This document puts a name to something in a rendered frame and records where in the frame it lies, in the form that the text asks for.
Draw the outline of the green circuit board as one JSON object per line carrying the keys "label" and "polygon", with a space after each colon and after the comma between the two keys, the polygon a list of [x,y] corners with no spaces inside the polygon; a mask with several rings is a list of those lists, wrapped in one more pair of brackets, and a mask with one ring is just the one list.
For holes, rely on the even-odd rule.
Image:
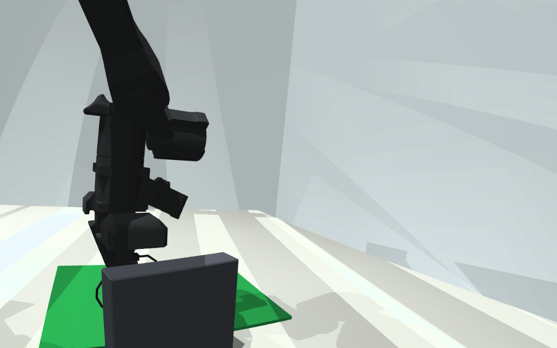
{"label": "green circuit board", "polygon": [[[38,348],[105,348],[103,308],[95,299],[105,265],[58,266]],[[234,331],[292,316],[238,273]]]}

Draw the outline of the black cable with plug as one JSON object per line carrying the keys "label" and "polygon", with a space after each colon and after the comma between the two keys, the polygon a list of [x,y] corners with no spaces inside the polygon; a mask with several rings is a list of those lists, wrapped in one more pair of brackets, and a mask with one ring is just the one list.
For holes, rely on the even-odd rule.
{"label": "black cable with plug", "polygon": [[[153,260],[154,262],[157,261],[156,259],[154,259],[154,258],[153,258],[152,256],[150,256],[150,255],[138,255],[138,253],[135,252],[135,253],[133,253],[132,261],[131,261],[130,264],[137,264],[138,261],[140,261],[139,258],[143,258],[143,257],[149,257],[149,259]],[[98,298],[98,297],[99,297],[99,295],[98,295],[98,294],[99,294],[99,288],[100,288],[101,284],[102,284],[102,280],[100,281],[99,285],[98,285],[97,288],[96,288],[96,297],[95,297],[95,299],[97,300],[97,302],[99,302],[99,305],[100,305],[101,307],[103,307],[101,301],[100,301],[99,298]]]}

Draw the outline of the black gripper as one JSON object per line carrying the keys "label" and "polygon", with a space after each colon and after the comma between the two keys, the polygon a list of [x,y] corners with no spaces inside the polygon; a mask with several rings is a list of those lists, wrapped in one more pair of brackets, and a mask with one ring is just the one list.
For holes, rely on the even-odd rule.
{"label": "black gripper", "polygon": [[85,215],[95,212],[88,224],[105,266],[127,266],[136,249],[167,246],[164,223],[136,208],[141,178],[149,171],[144,159],[97,155],[93,171],[95,191],[83,197],[82,208]]}

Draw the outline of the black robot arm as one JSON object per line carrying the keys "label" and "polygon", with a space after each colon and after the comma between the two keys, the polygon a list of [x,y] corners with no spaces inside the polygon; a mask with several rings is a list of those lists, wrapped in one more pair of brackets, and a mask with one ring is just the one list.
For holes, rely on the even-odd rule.
{"label": "black robot arm", "polygon": [[[112,103],[104,94],[84,108],[100,116],[97,155],[144,158],[145,143],[154,159],[199,161],[205,153],[204,113],[169,109],[161,64],[135,23],[127,0],[79,0],[101,49]],[[141,178],[137,209],[153,206],[179,219],[188,196],[170,181]],[[141,206],[143,206],[141,208]]]}

